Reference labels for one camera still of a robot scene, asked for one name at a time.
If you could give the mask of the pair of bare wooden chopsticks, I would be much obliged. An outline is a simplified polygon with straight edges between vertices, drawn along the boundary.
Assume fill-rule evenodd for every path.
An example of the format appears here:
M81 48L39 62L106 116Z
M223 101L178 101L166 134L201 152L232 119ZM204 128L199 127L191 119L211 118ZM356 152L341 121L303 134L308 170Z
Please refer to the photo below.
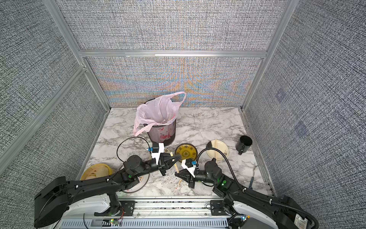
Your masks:
M214 148L215 148L215 159L217 160L217 158L218 158L218 152L217 152L217 139L215 139L215 141L214 141Z

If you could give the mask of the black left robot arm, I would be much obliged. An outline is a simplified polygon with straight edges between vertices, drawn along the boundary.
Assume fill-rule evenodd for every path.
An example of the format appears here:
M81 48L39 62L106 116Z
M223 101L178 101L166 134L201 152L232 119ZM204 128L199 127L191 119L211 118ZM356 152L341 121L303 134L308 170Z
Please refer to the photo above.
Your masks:
M110 214L119 210L116 193L131 189L139 184L139 177L160 171L162 175L181 159L180 155L171 156L161 153L159 159L143 161L132 155L123 168L112 175L89 179L71 180L58 177L44 187L34 198L34 227L42 228L60 220L68 206L85 198L107 194L112 197L112 205L107 208Z

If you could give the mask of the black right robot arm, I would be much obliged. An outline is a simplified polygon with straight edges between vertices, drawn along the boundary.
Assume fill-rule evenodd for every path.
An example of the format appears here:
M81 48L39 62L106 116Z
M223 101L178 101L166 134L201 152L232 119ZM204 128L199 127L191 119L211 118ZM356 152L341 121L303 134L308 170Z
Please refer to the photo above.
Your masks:
M303 210L292 198L271 197L245 187L222 173L216 160L206 162L203 170L191 160L182 162L176 177L194 188L197 182L210 183L213 192L222 198L224 211L236 217L247 215L273 229L317 229L318 220Z

